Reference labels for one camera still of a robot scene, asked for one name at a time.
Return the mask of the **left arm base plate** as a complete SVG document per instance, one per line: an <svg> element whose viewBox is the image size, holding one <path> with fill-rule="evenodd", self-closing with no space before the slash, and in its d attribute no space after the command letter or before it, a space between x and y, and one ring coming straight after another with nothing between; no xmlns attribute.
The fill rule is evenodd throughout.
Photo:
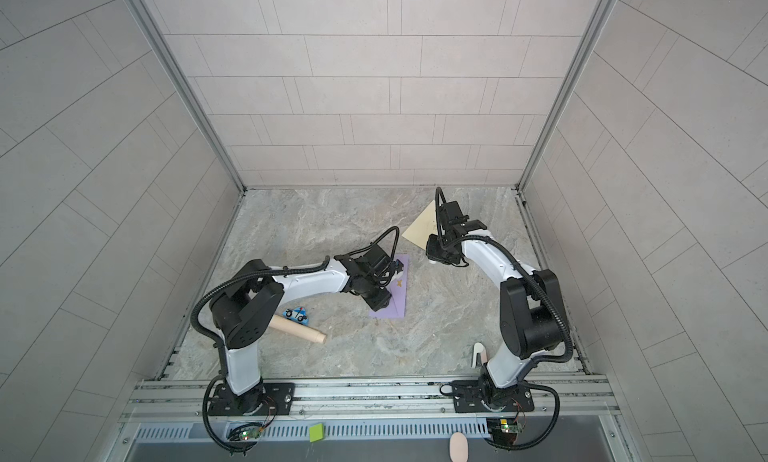
<svg viewBox="0 0 768 462"><path fill-rule="evenodd" d="M290 414L295 388L293 383L262 382L244 394L235 395L223 383L217 384L204 400L212 416L283 416Z"/></svg>

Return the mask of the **yellow envelope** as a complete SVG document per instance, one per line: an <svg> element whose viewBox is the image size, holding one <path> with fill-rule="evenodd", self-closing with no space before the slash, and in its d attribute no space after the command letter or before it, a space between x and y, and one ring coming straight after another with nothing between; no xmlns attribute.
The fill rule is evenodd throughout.
<svg viewBox="0 0 768 462"><path fill-rule="evenodd" d="M426 250L428 239L437 233L435 202L432 201L406 228L402 236L422 251Z"/></svg>

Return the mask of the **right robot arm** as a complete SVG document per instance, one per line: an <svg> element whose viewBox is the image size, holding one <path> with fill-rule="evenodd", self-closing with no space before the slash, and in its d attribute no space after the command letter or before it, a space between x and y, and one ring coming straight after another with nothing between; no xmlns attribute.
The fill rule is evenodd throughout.
<svg viewBox="0 0 768 462"><path fill-rule="evenodd" d="M524 392L525 377L541 363L564 364L574 344L557 276L523 265L485 224L471 220L442 190L435 194L436 232L426 255L433 263L463 267L472 262L499 288L502 346L483 363L479 387L483 403L501 410Z"/></svg>

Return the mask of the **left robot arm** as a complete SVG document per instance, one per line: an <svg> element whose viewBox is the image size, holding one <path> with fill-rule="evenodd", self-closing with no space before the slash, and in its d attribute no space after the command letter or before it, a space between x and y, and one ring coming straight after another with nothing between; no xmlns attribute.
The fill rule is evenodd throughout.
<svg viewBox="0 0 768 462"><path fill-rule="evenodd" d="M316 265L271 267L252 260L195 304L190 325L213 341L230 392L251 396L263 384L257 342L281 304L342 293L362 298L378 312L389 306L389 285L403 270L401 261L374 244Z"/></svg>

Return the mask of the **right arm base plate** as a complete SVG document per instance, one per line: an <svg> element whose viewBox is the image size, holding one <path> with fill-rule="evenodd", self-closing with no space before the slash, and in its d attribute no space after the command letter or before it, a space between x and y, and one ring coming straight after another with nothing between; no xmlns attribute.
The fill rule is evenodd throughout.
<svg viewBox="0 0 768 462"><path fill-rule="evenodd" d="M448 384L447 396L456 413L533 412L530 390L522 385L499 389L489 379L455 380Z"/></svg>

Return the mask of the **purple paper sheet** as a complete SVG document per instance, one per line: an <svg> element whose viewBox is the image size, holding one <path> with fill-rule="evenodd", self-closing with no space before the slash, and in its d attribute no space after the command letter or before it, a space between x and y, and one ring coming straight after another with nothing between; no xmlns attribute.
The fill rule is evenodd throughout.
<svg viewBox="0 0 768 462"><path fill-rule="evenodd" d="M402 263L403 270L387 286L387 290L391 294L389 303L385 308L378 311L370 311L370 318L403 319L405 317L409 256L397 254L396 260Z"/></svg>

